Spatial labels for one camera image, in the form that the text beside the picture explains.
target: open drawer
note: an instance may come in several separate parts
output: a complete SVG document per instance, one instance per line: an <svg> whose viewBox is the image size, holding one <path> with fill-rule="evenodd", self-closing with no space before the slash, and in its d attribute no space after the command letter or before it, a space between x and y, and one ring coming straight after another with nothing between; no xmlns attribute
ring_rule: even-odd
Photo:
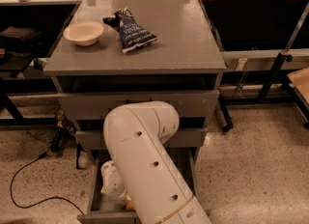
<svg viewBox="0 0 309 224"><path fill-rule="evenodd" d="M191 150L189 148L171 148L167 149L167 152L192 192L195 193L194 162ZM108 160L110 160L108 151L98 152L87 213L78 215L77 219L82 224L141 224L135 211L125 210L125 201L115 201L100 193L103 185L100 167Z"/></svg>

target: speckled floor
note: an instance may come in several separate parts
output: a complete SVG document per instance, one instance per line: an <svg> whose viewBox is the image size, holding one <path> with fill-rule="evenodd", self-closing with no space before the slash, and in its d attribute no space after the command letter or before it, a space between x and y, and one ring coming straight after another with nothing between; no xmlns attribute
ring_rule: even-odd
<svg viewBox="0 0 309 224"><path fill-rule="evenodd" d="M308 223L309 130L297 109L280 104L230 106L229 110L234 129L221 131L217 110L195 166L198 198L212 223ZM30 132L45 141L54 135L51 127ZM83 169L76 170L74 140L64 139L61 148L17 175L13 191L20 205L60 196L86 211L93 161L82 153ZM14 173L46 149L47 144L23 129L0 128L0 223L79 223L79 211L65 201L51 200L23 210L10 198Z"/></svg>

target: floor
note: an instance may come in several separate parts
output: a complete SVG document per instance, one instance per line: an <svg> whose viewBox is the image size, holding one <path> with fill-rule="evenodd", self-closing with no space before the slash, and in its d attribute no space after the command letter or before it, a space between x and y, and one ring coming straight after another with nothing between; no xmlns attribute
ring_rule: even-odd
<svg viewBox="0 0 309 224"><path fill-rule="evenodd" d="M24 115L53 114L55 98L49 101L14 99ZM198 198L213 224L293 223L309 219L309 130L292 104L229 106L235 127L222 132L219 110L196 165ZM0 114L7 116L5 110ZM22 166L48 150L52 126L0 128L0 223L79 223L79 210L62 200L50 200L30 209L16 207L10 183ZM23 169L14 179L13 195L22 206L59 196L87 210L93 160L82 153L81 170L75 169L74 139L66 136L58 153Z"/></svg>

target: drawer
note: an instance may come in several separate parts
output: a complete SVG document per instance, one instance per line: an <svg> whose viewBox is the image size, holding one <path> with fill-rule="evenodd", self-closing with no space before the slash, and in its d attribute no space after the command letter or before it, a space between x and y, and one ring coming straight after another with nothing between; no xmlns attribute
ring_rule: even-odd
<svg viewBox="0 0 309 224"><path fill-rule="evenodd" d="M203 130L178 130L165 144L170 148L188 148L202 147L205 140L206 132ZM77 131L75 134L76 142L79 143L84 150L101 150L106 149L104 138L101 130Z"/></svg>
<svg viewBox="0 0 309 224"><path fill-rule="evenodd" d="M189 148L168 149L167 152L194 193L194 163L191 150ZM87 212L84 215L78 215L77 219L82 224L141 224L135 211L126 211L124 209L124 201L115 201L100 193L102 188L100 167L107 160L110 160L107 151L99 151Z"/></svg>
<svg viewBox="0 0 309 224"><path fill-rule="evenodd" d="M94 94L58 94L58 100L68 119L74 123L79 120L103 120L110 110L133 102L150 100L165 101L175 107L180 117L211 118L219 92L183 91L150 93L94 93Z"/></svg>

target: bowl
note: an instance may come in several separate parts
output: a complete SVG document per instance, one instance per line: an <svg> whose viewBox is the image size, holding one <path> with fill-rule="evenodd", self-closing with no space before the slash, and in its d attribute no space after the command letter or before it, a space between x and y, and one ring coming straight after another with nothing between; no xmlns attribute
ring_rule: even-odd
<svg viewBox="0 0 309 224"><path fill-rule="evenodd" d="M103 33L103 25L96 21L79 21L69 25L64 37L80 46L89 46L97 42Z"/></svg>

